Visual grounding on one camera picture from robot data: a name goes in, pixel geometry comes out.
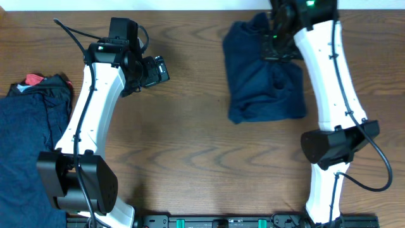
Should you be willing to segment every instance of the table surface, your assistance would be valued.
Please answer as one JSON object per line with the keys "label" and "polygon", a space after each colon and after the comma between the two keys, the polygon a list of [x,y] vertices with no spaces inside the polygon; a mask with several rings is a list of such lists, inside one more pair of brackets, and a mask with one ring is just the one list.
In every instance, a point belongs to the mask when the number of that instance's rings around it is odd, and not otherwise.
{"label": "table surface", "polygon": [[[53,23],[107,35],[112,16],[145,26],[148,55],[164,56],[167,83],[119,99],[106,143],[106,159],[119,195],[141,213],[267,214],[302,210],[311,166],[300,135],[318,128],[308,74],[308,116],[300,120],[243,123],[227,118],[230,101],[221,41],[232,22],[257,11],[11,12],[0,25],[0,96],[27,73],[63,72],[75,100],[83,79],[82,54]],[[403,11],[341,11],[346,58],[369,119],[380,121],[376,142],[394,170],[383,193],[345,180],[342,213],[376,213],[382,227],[405,224],[405,17]],[[80,37],[86,47],[91,39]],[[306,72],[303,62],[298,62]],[[349,174],[383,186],[387,173],[367,146]]]}

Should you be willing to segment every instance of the pile of clothes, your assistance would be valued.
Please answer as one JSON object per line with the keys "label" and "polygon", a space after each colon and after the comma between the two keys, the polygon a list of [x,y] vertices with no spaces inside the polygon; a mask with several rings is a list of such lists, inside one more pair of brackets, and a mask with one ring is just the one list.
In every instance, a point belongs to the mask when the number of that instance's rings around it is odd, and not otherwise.
{"label": "pile of clothes", "polygon": [[0,99],[1,227],[66,227],[66,212],[53,209],[36,169],[68,126],[72,84],[60,75],[27,75]]}

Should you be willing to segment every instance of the blue cloth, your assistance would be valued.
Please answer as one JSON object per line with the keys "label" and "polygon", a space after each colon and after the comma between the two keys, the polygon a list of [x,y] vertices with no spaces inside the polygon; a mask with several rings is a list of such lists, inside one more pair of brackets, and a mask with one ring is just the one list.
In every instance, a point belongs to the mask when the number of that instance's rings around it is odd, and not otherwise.
{"label": "blue cloth", "polygon": [[66,212],[51,207],[35,166],[68,125],[70,100],[55,97],[0,99],[0,227],[66,227]]}
{"label": "blue cloth", "polygon": [[306,116],[302,70],[294,63],[261,59],[261,32],[269,30],[266,13],[235,22],[223,41],[235,124]]}

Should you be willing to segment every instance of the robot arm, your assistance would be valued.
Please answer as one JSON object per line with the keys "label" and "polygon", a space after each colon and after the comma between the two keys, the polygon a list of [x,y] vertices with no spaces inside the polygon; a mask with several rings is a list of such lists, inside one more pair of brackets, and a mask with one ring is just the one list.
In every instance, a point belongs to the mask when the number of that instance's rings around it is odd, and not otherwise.
{"label": "robot arm", "polygon": [[[306,132],[301,137],[304,154],[312,163],[306,212],[312,224],[327,224],[340,217],[343,178],[337,174],[344,174],[354,153],[367,144],[365,136],[347,113],[344,94],[354,119],[371,137],[379,134],[378,122],[367,121],[353,88],[344,56],[342,27],[340,22],[333,25],[336,20],[333,18],[336,13],[333,4],[336,2],[271,0],[271,3],[273,33],[267,34],[265,40],[270,51],[262,52],[262,56],[267,60],[303,59],[307,66],[318,106],[320,129]],[[332,44],[335,45],[335,56]],[[335,67],[339,69],[342,87]]]}
{"label": "robot arm", "polygon": [[[90,217],[77,170],[71,172],[76,146],[74,140],[78,137],[77,156],[87,197],[95,218],[112,227],[132,228],[135,218],[135,209],[117,197],[118,180],[104,161],[106,136],[115,104],[119,96],[128,96],[132,92],[140,92],[142,87],[169,80],[162,57],[142,58],[145,48],[141,47],[137,31],[135,22],[112,18],[109,37],[89,46],[82,91],[68,128],[58,141],[55,152],[41,152],[37,162],[52,206]],[[91,86],[94,89],[89,99]],[[80,133],[75,136],[84,111]]]}

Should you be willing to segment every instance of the cable clip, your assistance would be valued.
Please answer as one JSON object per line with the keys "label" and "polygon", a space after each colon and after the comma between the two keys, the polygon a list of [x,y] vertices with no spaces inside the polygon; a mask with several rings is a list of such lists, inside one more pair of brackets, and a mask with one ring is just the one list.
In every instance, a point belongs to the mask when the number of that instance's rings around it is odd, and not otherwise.
{"label": "cable clip", "polygon": [[339,54],[334,54],[334,55],[330,55],[329,56],[329,60],[337,58],[339,56]]}
{"label": "cable clip", "polygon": [[75,138],[78,138],[78,141],[81,142],[82,140],[80,139],[80,136],[76,136],[75,134],[73,135],[73,140],[75,140]]}
{"label": "cable clip", "polygon": [[347,116],[347,115],[353,115],[353,113],[354,113],[353,111],[347,111],[347,112],[345,112],[346,116]]}

